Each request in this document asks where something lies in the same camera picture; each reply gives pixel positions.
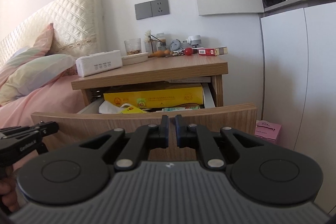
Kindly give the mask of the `person's left hand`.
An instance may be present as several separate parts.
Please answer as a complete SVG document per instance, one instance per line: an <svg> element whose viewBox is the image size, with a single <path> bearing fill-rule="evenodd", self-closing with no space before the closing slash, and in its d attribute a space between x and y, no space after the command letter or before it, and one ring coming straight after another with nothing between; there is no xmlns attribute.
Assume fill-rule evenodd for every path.
<svg viewBox="0 0 336 224"><path fill-rule="evenodd" d="M11 212L19 209L13 166L8 166L6 168L6 176L1 178L1 200Z"/></svg>

